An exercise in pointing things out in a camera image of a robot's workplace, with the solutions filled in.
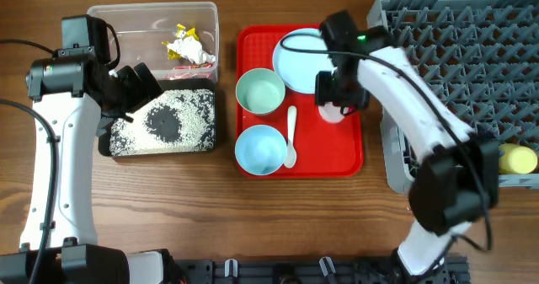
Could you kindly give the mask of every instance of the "black base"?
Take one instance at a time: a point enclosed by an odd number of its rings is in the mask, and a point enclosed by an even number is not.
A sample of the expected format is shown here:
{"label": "black base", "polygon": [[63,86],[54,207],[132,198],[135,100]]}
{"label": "black base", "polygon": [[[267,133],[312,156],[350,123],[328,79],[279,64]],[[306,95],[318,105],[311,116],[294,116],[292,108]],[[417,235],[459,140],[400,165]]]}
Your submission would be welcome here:
{"label": "black base", "polygon": [[[64,243],[64,247],[45,250],[36,283],[129,283],[127,257],[121,250],[91,244],[77,245],[75,238],[67,238]],[[0,281],[5,284],[28,283],[37,253],[37,250],[24,250],[0,255]],[[56,259],[58,255],[61,255],[61,260]]]}
{"label": "black base", "polygon": [[[187,275],[187,284],[232,284],[231,279],[225,277],[224,262],[175,262]],[[337,284],[392,284],[389,277],[392,271],[389,257],[334,261],[334,266]],[[329,284],[317,261],[239,262],[238,278],[233,284],[286,284],[287,282],[282,281],[283,276],[296,276],[301,280],[301,284]],[[470,284],[470,280],[467,258],[449,257],[440,272],[419,281],[418,284]]]}

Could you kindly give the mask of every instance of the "clear plastic box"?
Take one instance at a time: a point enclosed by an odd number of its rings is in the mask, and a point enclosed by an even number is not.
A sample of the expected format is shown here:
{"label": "clear plastic box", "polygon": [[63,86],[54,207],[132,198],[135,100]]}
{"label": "clear plastic box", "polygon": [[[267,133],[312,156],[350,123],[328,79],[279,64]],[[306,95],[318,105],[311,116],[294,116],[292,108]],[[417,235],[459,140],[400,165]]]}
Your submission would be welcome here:
{"label": "clear plastic box", "polygon": [[[93,6],[88,14],[111,24],[120,42],[120,64],[134,67],[145,62],[157,80],[179,77],[209,78],[217,82],[219,20],[212,2],[138,3]],[[169,60],[163,41],[173,42],[177,24],[196,28],[204,51],[216,56],[208,68],[174,69],[193,65],[185,59]],[[114,38],[109,33],[110,57],[116,58]]]}

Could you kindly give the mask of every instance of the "light blue bowl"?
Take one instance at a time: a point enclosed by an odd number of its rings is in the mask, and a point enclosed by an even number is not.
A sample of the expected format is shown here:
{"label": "light blue bowl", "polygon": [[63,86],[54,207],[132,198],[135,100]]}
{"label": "light blue bowl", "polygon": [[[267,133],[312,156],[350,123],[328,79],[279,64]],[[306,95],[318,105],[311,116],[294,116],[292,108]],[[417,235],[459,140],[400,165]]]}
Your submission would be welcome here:
{"label": "light blue bowl", "polygon": [[273,174],[286,158],[286,141],[274,127],[256,125],[242,132],[236,141],[237,163],[254,175]]}

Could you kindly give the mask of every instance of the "light green bowl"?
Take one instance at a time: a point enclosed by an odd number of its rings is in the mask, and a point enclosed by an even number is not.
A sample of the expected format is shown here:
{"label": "light green bowl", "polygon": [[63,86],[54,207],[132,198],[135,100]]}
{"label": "light green bowl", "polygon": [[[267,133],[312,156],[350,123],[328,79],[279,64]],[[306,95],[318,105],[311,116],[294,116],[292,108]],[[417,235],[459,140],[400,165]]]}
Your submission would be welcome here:
{"label": "light green bowl", "polygon": [[285,83],[273,70],[256,68],[247,71],[237,81],[236,99],[248,112],[267,115],[285,99]]}

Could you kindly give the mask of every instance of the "yellow object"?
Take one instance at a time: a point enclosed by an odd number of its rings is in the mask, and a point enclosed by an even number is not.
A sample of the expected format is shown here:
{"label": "yellow object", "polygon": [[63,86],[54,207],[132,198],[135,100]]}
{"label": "yellow object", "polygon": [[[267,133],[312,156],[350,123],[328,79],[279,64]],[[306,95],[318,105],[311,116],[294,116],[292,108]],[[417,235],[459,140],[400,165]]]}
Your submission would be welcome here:
{"label": "yellow object", "polygon": [[[163,41],[163,42],[161,42],[161,44],[166,46],[166,45],[170,44],[170,42]],[[167,48],[167,58],[169,60],[178,60],[178,59],[182,58],[182,56],[178,52],[172,51],[172,50]]]}
{"label": "yellow object", "polygon": [[178,24],[177,26],[178,26],[178,32],[175,35],[177,38],[184,39],[186,37],[192,36],[192,37],[195,38],[195,40],[199,40],[199,37],[195,33],[195,28],[189,29],[189,31],[185,32],[185,35],[182,36],[181,33],[182,33],[182,31],[185,30],[185,26],[183,26],[182,24]]}
{"label": "yellow object", "polygon": [[499,150],[503,152],[499,157],[501,174],[529,174],[537,167],[537,154],[528,147],[502,144]]}

